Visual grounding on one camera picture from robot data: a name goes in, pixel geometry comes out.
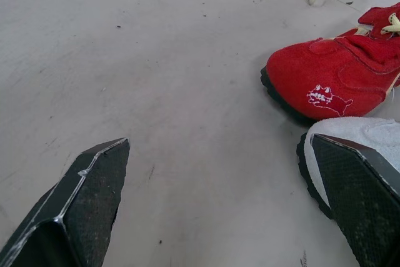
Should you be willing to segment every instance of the white shoe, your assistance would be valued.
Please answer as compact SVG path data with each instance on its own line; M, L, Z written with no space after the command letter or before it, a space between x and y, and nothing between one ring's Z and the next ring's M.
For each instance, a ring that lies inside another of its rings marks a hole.
M297 155L309 194L361 267L400 266L400 124L326 119L302 136Z

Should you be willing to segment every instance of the shoe sole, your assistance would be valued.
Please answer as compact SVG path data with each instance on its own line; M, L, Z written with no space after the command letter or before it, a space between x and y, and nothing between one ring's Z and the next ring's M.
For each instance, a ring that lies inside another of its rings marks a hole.
M288 104L282 98L281 95L279 95L279 93L276 91L273 84L269 80L269 77L267 75L267 66L265 66L261 70L261 82L267 88L268 95L270 95L270 97L273 100L275 100L280 105L280 107L282 107L283 110L288 115L290 115L290 117L292 117L294 120L296 120L297 122L304 124L304 125L312 125L315 122L317 122L317 120L307 117L307 116L303 115L302 113L300 113L299 111L295 110L290 104Z
M306 142L307 133L303 134L300 138L299 144L297 144L296 153L297 157L299 158L299 170L301 176L304 178L307 184L307 191L312 198L314 198L317 203L319 209L327 216L329 219L333 219L332 211L330 207L325 203L322 199L321 195L318 193L317 189L315 188L314 183L312 182L310 173L308 171L306 157L304 155L304 143Z
M332 216L361 267L400 266L400 173L372 148L315 134Z

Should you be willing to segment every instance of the black textured material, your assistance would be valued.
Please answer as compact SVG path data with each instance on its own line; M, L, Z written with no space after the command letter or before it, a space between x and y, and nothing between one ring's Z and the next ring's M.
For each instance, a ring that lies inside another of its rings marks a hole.
M121 201L128 152L113 148L100 155L90 176L67 211L64 222L78 256L86 265L101 266Z
M315 134L312 146L333 218L360 266L399 267L400 199L376 171L393 167L351 141Z
M308 193L312 198L314 198L319 206L319 209L327 216L329 219L333 219L332 211L330 207L325 203L322 199L321 195L319 195L317 189L315 188L314 183L310 177L310 173L308 171L306 157L304 156L304 143L306 141L307 133L301 136L299 144L297 144L296 153L299 158L299 170L301 176L304 178L307 184Z
M100 267L121 200L128 154L127 139L80 154L12 234L0 252L0 267Z
M273 84L269 80L268 74L267 74L267 66L262 68L261 70L261 82L263 85L267 88L268 95L275 100L280 107L283 108L283 110L290 116L292 117L295 121L298 123L304 124L304 125L312 125L316 120L307 117L303 114L301 114L299 111L295 110L290 104L288 104L281 95L276 91L274 88Z

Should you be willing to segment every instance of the dirt speck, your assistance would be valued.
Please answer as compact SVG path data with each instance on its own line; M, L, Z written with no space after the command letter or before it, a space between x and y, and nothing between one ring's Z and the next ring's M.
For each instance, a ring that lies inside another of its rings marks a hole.
M304 250L304 253L302 254L302 259L300 259L301 267L307 267L307 254L306 251Z

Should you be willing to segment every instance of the black rubber sole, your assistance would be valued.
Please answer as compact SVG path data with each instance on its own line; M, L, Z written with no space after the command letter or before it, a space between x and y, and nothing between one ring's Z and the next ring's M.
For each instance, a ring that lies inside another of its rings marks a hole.
M290 104L288 104L282 98L281 95L279 95L279 93L276 91L273 84L269 80L266 69L267 69L267 67L265 66L261 70L261 82L267 88L268 95L270 95L270 97L273 100L275 100L283 108L283 110L298 123L301 123L304 125L312 125L315 122L317 122L317 120L314 120L314 119L307 117L307 116L301 114L300 112L296 111L292 106L290 106Z
M299 170L301 176L304 178L307 184L308 193L312 198L314 198L319 206L319 209L327 216L329 219L333 219L333 214L330 207L325 203L322 199L321 195L319 195L315 185L312 182L310 177L310 173L307 168L306 157L304 155L304 143L306 142L307 133L301 136L299 144L297 144L296 153L299 158Z

